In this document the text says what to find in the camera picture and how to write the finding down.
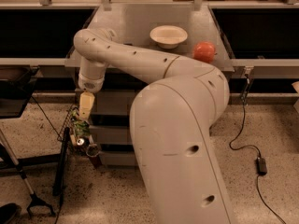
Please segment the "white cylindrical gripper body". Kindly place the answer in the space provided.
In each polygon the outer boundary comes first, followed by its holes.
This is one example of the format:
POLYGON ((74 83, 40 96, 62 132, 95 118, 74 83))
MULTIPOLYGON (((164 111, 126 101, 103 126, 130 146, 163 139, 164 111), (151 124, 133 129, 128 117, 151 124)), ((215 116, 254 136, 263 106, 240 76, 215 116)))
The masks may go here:
POLYGON ((81 73, 78 74, 78 86, 83 91, 88 91, 91 93, 99 92, 104 84, 105 76, 101 75, 97 78, 89 78, 83 76, 81 73))

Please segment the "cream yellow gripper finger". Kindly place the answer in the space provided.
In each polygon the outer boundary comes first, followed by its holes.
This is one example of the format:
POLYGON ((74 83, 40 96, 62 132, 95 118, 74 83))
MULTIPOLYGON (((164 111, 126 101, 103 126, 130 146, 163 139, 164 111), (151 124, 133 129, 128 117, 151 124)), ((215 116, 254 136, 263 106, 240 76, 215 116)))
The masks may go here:
POLYGON ((94 104, 94 95, 88 91, 83 92, 79 97, 79 117, 88 119, 94 104))

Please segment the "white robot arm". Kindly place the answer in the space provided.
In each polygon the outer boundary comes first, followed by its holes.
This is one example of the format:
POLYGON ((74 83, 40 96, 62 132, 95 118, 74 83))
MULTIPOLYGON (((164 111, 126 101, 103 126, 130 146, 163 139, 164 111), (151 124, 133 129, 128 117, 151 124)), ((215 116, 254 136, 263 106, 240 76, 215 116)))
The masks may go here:
POLYGON ((74 46, 83 90, 98 92, 109 65, 147 84, 132 103, 130 134, 157 223, 237 224, 209 138, 229 101, 222 71, 120 44, 111 29, 83 29, 74 46))

